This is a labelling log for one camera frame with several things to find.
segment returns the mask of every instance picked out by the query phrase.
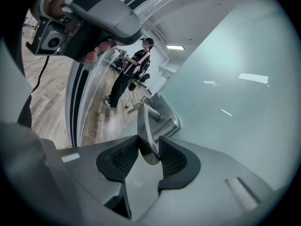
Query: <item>hand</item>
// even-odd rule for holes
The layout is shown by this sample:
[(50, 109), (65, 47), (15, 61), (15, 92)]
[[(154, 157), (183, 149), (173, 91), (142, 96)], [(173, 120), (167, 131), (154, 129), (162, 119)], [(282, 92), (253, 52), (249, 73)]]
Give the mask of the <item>hand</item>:
[[(46, 14), (50, 17), (53, 17), (55, 19), (60, 18), (61, 16), (63, 16), (63, 12), (61, 10), (61, 5), (63, 5), (65, 2), (65, 0), (46, 0), (45, 5), (44, 5), (44, 10), (46, 12)], [(33, 6), (31, 7), (31, 13), (32, 15), (35, 17), (35, 19), (39, 22), (39, 3), (40, 0), (36, 0), (33, 4)], [(70, 23), (68, 23), (66, 25), (67, 29), (66, 29), (66, 33), (68, 33), (69, 31), (71, 31), (77, 21), (71, 21)], [(109, 41), (103, 41), (98, 45), (98, 51), (99, 52), (105, 52), (107, 50), (109, 50), (111, 48), (111, 44)], [(87, 53), (86, 58), (83, 60), (84, 63), (90, 63), (93, 62), (97, 59), (97, 51), (96, 50), (92, 50), (90, 52)]]
[(122, 59), (124, 59), (127, 56), (127, 52), (122, 49), (119, 50), (119, 53), (120, 53), (120, 56), (122, 57)]

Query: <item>ceiling light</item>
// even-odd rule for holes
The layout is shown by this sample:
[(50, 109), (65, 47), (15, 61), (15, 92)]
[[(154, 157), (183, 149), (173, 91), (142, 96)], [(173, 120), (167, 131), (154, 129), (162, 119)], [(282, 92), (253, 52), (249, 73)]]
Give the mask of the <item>ceiling light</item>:
[(226, 114), (228, 114), (229, 116), (232, 116), (229, 112), (226, 112), (225, 110), (221, 109), (223, 112), (225, 112)]
[(215, 81), (203, 81), (205, 84), (215, 84)]
[(167, 45), (169, 49), (178, 49), (178, 50), (184, 50), (183, 46), (176, 46), (176, 45)]
[(258, 74), (251, 74), (251, 73), (241, 73), (239, 79), (255, 81), (259, 83), (267, 84), (269, 82), (268, 76), (258, 75)]

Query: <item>black cap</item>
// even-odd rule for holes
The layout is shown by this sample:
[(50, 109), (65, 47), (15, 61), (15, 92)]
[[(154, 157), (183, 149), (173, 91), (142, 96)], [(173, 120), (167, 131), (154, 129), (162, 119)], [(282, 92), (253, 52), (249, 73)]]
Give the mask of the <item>black cap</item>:
[(143, 42), (148, 41), (149, 44), (154, 45), (155, 42), (152, 38), (146, 38)]

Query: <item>black pants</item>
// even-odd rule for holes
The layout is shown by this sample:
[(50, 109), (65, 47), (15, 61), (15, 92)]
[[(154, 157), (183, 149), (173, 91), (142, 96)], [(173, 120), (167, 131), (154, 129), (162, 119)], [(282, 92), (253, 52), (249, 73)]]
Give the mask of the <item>black pants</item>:
[(128, 80), (130, 79), (129, 76), (125, 75), (123, 72), (120, 73), (114, 85), (112, 87), (112, 91), (110, 93), (110, 104), (112, 107), (117, 107), (118, 101), (122, 94), (125, 92)]

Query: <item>striped shirt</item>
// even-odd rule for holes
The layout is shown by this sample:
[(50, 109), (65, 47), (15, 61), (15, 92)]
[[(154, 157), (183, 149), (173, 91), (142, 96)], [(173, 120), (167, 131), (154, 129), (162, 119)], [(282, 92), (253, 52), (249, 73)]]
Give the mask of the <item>striped shirt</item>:
[(136, 73), (140, 72), (141, 68), (143, 68), (144, 64), (150, 59), (150, 52), (139, 50), (132, 57), (133, 60), (137, 61), (139, 65), (134, 65), (131, 62), (128, 62), (125, 68), (123, 69), (124, 74), (134, 77)]

